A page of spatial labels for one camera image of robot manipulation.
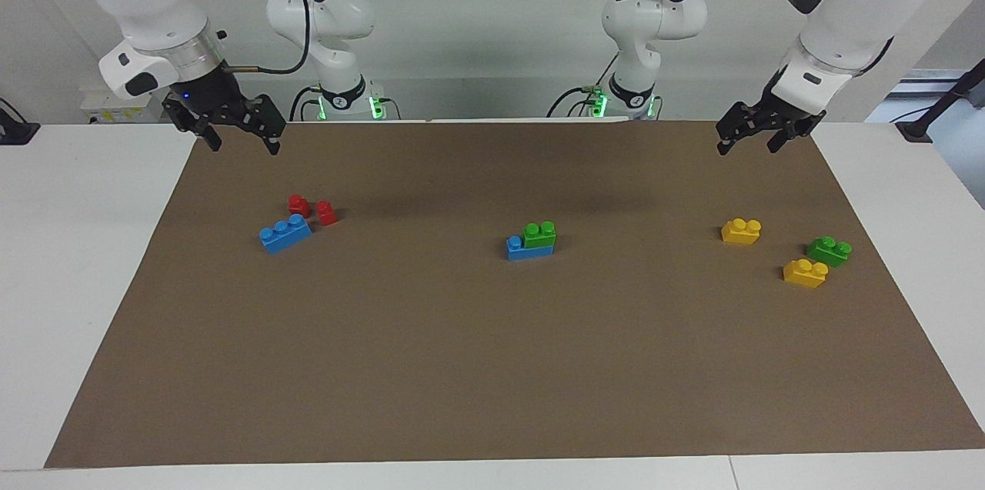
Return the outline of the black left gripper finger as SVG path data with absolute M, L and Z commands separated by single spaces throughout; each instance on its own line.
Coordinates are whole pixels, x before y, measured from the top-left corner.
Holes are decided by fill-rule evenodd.
M 826 114 L 810 115 L 799 121 L 784 121 L 781 128 L 768 140 L 768 150 L 778 152 L 788 141 L 807 137 L 820 124 Z
M 719 143 L 716 149 L 721 156 L 727 155 L 739 140 L 762 132 L 770 126 L 770 112 L 764 112 L 760 105 L 750 107 L 736 102 L 716 123 Z

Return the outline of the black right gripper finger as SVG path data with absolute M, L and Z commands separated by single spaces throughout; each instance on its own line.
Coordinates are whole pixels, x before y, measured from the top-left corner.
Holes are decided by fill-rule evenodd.
M 204 141 L 212 152 L 218 152 L 221 148 L 221 137 L 215 132 L 207 115 L 194 116 L 182 102 L 173 98 L 172 95 L 165 97 L 165 100 L 162 101 L 162 107 L 170 122 L 180 132 L 192 133 L 197 139 Z
M 275 156 L 280 153 L 282 133 L 286 127 L 284 116 L 267 94 L 244 101 L 245 118 L 244 130 L 250 135 L 260 138 L 268 153 Z

